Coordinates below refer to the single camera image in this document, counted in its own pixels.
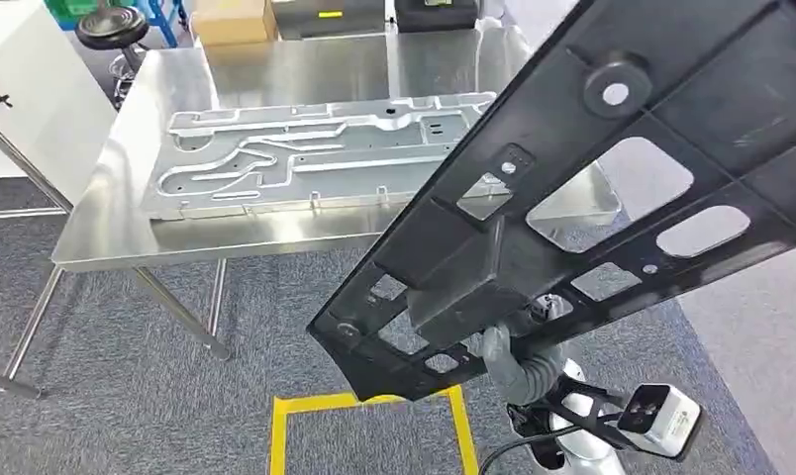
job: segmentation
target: table leg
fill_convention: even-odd
[[[17,383],[16,381],[6,378],[0,374],[0,392],[7,393],[11,392],[18,396],[23,396],[30,399],[37,399],[41,392],[39,389],[22,384]]]
[[[10,361],[7,363],[7,368],[5,368],[4,373],[5,377],[10,379],[15,378],[16,373],[19,371],[19,367],[22,366],[22,361],[25,359],[28,348],[31,347],[31,341],[34,339],[37,328],[43,321],[43,317],[46,314],[46,309],[49,307],[51,297],[54,295],[59,278],[62,277],[62,272],[62,269],[57,266],[51,270],[49,281],[43,288],[43,293],[41,293],[40,298],[37,299],[37,305],[31,310],[31,316],[28,317],[28,322],[25,324],[25,332],[23,332],[22,336],[19,338],[19,343],[16,344],[13,356],[11,356]]]
[[[167,17],[164,15],[164,12],[162,12],[159,0],[149,0],[148,5],[150,5],[150,10],[153,12],[153,16],[155,17],[155,23],[162,31],[162,35],[164,36],[167,46],[169,48],[176,48],[178,46],[176,36],[173,35],[173,30],[170,28],[170,23],[168,23]]]
[[[136,274],[143,283],[148,285],[157,299],[167,307],[171,314],[176,317],[179,322],[186,327],[190,332],[194,333],[200,341],[203,342],[212,353],[220,359],[229,359],[229,349],[220,344],[213,336],[211,336],[197,319],[191,315],[191,312],[185,308],[173,294],[162,284],[153,274],[145,267],[137,267],[134,269]]]
[[[215,282],[212,287],[212,308],[209,312],[208,329],[211,336],[217,336],[217,321],[220,320],[220,307],[223,304],[223,283],[226,280],[226,259],[217,261]]]

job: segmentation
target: stainless steel table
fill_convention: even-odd
[[[403,204],[152,222],[140,204],[174,112],[501,91],[530,50],[514,29],[378,35],[150,51],[51,259],[69,271],[219,259],[205,331],[149,272],[143,280],[204,342],[213,339],[226,258],[374,240]],[[598,167],[546,209],[548,221],[610,221]]]

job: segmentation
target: hole in panel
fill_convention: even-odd
[[[478,220],[485,220],[512,198],[512,191],[491,173],[482,175],[456,205]]]
[[[602,302],[641,283],[633,273],[613,262],[605,262],[573,279],[571,284],[591,299]]]
[[[597,163],[598,167],[581,170],[527,215],[532,229],[568,252],[584,252],[622,231],[684,194],[693,182],[689,170],[642,137],[617,142]],[[582,196],[596,198],[594,208],[582,208]],[[625,213],[618,213],[618,199]],[[572,223],[570,216],[581,219]]]
[[[619,106],[629,98],[629,86],[615,82],[602,91],[602,100],[609,106]]]
[[[544,294],[535,299],[535,308],[544,314],[544,320],[553,320],[572,312],[573,304],[559,295]]]
[[[511,161],[504,161],[503,164],[500,165],[500,171],[506,173],[507,175],[511,175],[517,169],[518,167]]]
[[[398,282],[389,274],[383,274],[383,277],[372,287],[371,293],[381,299],[394,300],[395,297],[401,295],[401,292],[405,290],[407,290],[406,285]]]
[[[461,342],[465,349],[474,356],[482,357],[482,333],[472,333],[471,336]]]
[[[428,358],[428,360],[425,361],[425,364],[428,368],[440,373],[447,373],[448,371],[451,371],[459,366],[459,363],[457,363],[453,358],[443,353],[439,353]]]
[[[418,336],[410,323],[410,314],[402,312],[377,332],[377,336],[391,344],[395,349],[407,354],[427,346],[427,341]]]
[[[750,218],[732,206],[714,206],[700,211],[657,237],[657,246],[675,257],[695,257],[737,238],[750,225]]]

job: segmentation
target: black stool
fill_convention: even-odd
[[[87,48],[120,49],[133,73],[139,71],[142,58],[133,49],[148,33],[145,15],[134,7],[100,7],[77,21],[74,32]]]

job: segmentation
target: robotic arm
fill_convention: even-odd
[[[679,162],[689,188],[580,252],[528,225],[533,208],[632,138]],[[509,194],[484,201],[480,216],[466,194],[487,176]],[[691,252],[661,246],[717,208],[748,224]],[[540,432],[517,443],[563,445],[584,428],[614,449],[680,460],[700,426],[698,404],[669,385],[631,396],[590,386],[557,346],[794,247],[796,1],[581,0],[308,332],[361,400],[418,400],[488,371],[513,419]],[[609,264],[633,283],[600,296],[577,285]],[[404,286],[397,297],[373,293],[387,278]],[[569,312],[553,318],[542,304],[553,296]],[[404,312],[427,342],[412,354],[378,336]],[[479,333],[481,357],[464,344]],[[431,366],[438,357],[453,367]],[[591,406],[579,407],[582,398]]]

